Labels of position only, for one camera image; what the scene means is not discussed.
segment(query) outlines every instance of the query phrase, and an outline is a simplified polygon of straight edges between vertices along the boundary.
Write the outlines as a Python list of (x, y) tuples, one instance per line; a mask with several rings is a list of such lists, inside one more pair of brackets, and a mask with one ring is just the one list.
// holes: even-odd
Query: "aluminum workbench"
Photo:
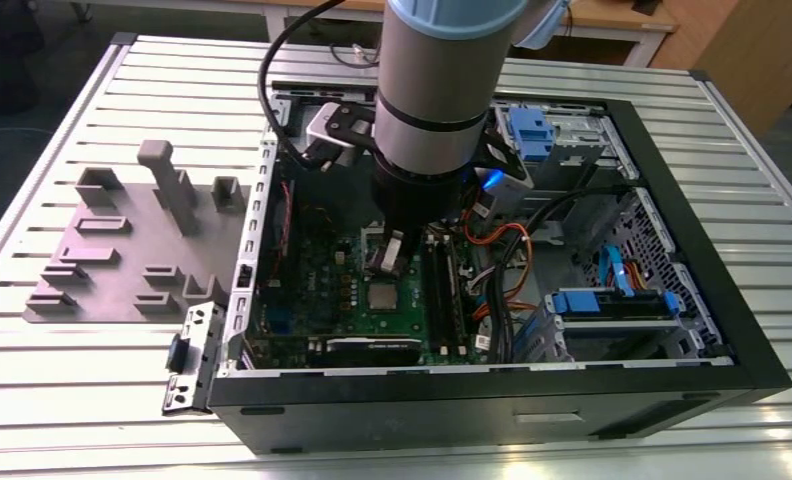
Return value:
[[(127, 38), (110, 47), (0, 223), (2, 475), (792, 478), (792, 389), (642, 440), (517, 447), (255, 458), (215, 417), (163, 418), (179, 327), (28, 324), (26, 300), (87, 167), (151, 182), (136, 150), (164, 138), (192, 183), (234, 175), (251, 184), (267, 45)], [(340, 66), (320, 47), (287, 46), (272, 72), (272, 80), (376, 82), (375, 70)], [(499, 91), (634, 103), (792, 376), (792, 188), (713, 85), (687, 72), (510, 60)]]

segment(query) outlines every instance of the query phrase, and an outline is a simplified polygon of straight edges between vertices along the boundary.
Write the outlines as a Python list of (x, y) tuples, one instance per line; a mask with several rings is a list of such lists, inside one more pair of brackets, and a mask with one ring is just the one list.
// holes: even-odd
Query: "orange wire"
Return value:
[[(522, 302), (510, 302), (509, 308), (510, 308), (510, 310), (538, 310), (539, 309), (539, 307), (537, 305), (533, 305), (530, 303), (522, 303)], [(482, 307), (479, 307), (479, 310), (477, 310), (477, 312), (474, 312), (474, 320), (475, 321), (482, 320), (483, 317), (486, 317), (489, 315), (489, 313), (491, 313), (491, 309), (489, 308), (489, 305), (485, 304)]]
[[(530, 240), (530, 233), (527, 232), (527, 228), (521, 223), (507, 223), (506, 225), (502, 225), (498, 228), (498, 230), (495, 231), (495, 233), (491, 234), (491, 237), (495, 237), (495, 240), (497, 240), (497, 238), (499, 238), (499, 236), (503, 234), (503, 232), (506, 232), (506, 230), (509, 230), (509, 229), (521, 230), (521, 233), (523, 235), (523, 240), (525, 240), (525, 243), (527, 244), (527, 265), (525, 266), (525, 269), (521, 272), (521, 278), (518, 279), (518, 283), (506, 292), (505, 296), (506, 296), (507, 301), (511, 300), (513, 298), (515, 298), (518, 296), (518, 294), (521, 293), (521, 290), (525, 288), (525, 284), (527, 283), (527, 276), (530, 273), (530, 266), (533, 265), (533, 241)], [(481, 310), (487, 309), (487, 308), (489, 308), (489, 303), (483, 303), (479, 306), (479, 308), (477, 309), (477, 312), (474, 312), (474, 315), (479, 314)]]

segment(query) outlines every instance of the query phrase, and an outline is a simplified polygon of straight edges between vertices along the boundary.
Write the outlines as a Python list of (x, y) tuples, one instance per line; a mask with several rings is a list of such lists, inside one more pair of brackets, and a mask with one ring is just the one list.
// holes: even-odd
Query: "wooden desk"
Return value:
[[(266, 15), (270, 39), (275, 39), (286, 28), (287, 17), (296, 17), (322, 0), (232, 0), (239, 3), (260, 5)], [(340, 7), (326, 12), (323, 18), (359, 21), (382, 21), (387, 0), (347, 0)], [(574, 28), (571, 36), (623, 40), (637, 45), (625, 65), (647, 67), (661, 48), (666, 35), (678, 29), (678, 22), (661, 5), (654, 16), (631, 10), (633, 0), (579, 0), (571, 6)], [(569, 16), (557, 35), (566, 35)]]
[[(252, 13), (266, 16), (271, 40), (284, 30), (288, 17), (300, 16), (323, 0), (91, 0), (90, 3), (127, 5), (134, 7), (174, 8), (230, 13)], [(347, 0), (340, 7), (330, 10), (322, 18), (380, 22), (387, 0)], [(80, 21), (88, 21), (91, 11), (87, 4), (70, 2)], [(633, 0), (578, 0), (571, 9), (574, 27), (571, 36), (603, 40), (622, 40), (635, 43), (625, 66), (647, 67), (666, 35), (675, 31), (678, 23), (663, 6), (654, 16), (631, 10)], [(569, 20), (557, 30), (557, 35), (567, 35)]]

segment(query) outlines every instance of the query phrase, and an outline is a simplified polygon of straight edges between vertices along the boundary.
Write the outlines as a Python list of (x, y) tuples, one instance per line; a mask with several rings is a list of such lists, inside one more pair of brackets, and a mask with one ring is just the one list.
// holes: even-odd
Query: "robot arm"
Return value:
[(514, 36), (519, 45), (543, 47), (567, 6), (567, 0), (388, 0), (372, 189), (392, 241), (402, 242), (391, 252), (411, 254), (423, 225), (458, 209)]

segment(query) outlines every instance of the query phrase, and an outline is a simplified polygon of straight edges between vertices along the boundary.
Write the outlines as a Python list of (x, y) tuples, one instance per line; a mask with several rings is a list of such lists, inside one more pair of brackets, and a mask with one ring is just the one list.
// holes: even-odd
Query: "gray floor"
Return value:
[[(70, 5), (42, 2), (38, 21), (47, 48), (27, 59), (42, 91), (39, 105), (28, 112), (0, 116), (2, 127), (54, 131), (108, 46), (114, 34), (142, 34), (266, 41), (266, 22), (259, 16), (187, 12), (146, 8), (95, 6), (95, 18), (80, 25)], [(319, 22), (299, 32), (296, 41), (372, 47), (376, 25), (347, 28), (339, 22)], [(765, 146), (792, 182), (792, 110), (766, 136)], [(48, 135), (40, 132), (0, 133), (0, 217), (43, 152)]]

